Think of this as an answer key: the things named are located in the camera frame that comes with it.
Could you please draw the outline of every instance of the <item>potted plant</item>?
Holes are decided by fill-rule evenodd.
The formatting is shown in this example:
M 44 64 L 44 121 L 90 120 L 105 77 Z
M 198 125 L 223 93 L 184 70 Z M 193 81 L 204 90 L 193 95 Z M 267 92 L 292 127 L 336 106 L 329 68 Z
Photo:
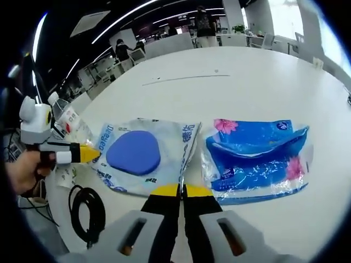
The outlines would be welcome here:
M 245 27 L 244 27 L 244 25 L 240 25 L 240 24 L 238 24 L 238 25 L 236 25 L 236 26 L 233 26 L 233 28 L 232 28 L 232 30 L 234 30 L 234 32 L 236 33 L 236 34 L 244 34 L 245 33 Z

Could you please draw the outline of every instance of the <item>plastic bag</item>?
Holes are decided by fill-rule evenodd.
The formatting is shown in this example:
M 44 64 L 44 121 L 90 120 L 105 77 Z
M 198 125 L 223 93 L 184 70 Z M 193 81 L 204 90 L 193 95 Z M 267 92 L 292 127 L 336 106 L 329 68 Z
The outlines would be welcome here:
M 95 148 L 101 156 L 91 163 L 105 185 L 115 191 L 148 196 L 151 191 L 162 185 L 183 185 L 183 171 L 191 159 L 192 149 L 200 130 L 201 123 L 177 123 L 156 119 L 135 119 L 127 123 L 105 124 Z M 106 161 L 109 147 L 122 134 L 132 130 L 152 133 L 158 142 L 161 154 L 160 165 L 150 174 L 136 176 L 111 167 Z
M 244 204 L 291 195 L 305 188 L 313 159 L 308 126 L 289 120 L 215 119 L 202 133 L 205 185 L 220 204 Z

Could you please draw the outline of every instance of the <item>pink flower print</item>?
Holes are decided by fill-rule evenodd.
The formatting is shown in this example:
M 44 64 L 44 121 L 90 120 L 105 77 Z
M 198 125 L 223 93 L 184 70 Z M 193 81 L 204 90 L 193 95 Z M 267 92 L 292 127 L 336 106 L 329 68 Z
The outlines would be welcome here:
M 287 163 L 287 167 L 285 169 L 286 179 L 294 180 L 300 178 L 301 175 L 304 175 L 302 165 L 300 163 L 300 157 L 292 157 Z
M 231 131 L 236 131 L 236 127 L 239 124 L 236 121 L 229 121 L 227 119 L 215 119 L 214 120 L 214 127 L 222 133 L 230 134 Z

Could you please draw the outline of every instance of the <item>human hand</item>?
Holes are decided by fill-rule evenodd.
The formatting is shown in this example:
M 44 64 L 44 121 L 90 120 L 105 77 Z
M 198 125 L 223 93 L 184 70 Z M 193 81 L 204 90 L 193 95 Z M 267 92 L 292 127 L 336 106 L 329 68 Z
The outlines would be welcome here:
M 55 154 L 49 155 L 50 161 L 55 160 Z M 40 152 L 24 151 L 14 163 L 6 163 L 6 171 L 10 177 L 12 187 L 17 195 L 32 189 L 36 184 L 35 172 L 41 176 L 50 174 L 50 167 L 38 168 Z

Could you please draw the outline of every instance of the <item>window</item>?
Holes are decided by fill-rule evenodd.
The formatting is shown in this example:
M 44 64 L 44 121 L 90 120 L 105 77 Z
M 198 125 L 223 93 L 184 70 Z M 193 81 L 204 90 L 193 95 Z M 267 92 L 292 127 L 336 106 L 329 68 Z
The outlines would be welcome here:
M 318 18 L 324 54 L 339 65 L 347 75 L 351 76 L 351 67 L 348 57 L 340 45 L 338 38 L 327 22 L 321 17 Z
M 274 34 L 296 39 L 295 32 L 303 35 L 300 9 L 296 0 L 268 0 Z
M 245 8 L 241 8 L 241 13 L 242 13 L 242 18 L 244 20 L 244 26 L 246 28 L 248 28 L 248 23 L 247 23 L 247 17 L 246 17 L 246 12 L 245 12 Z

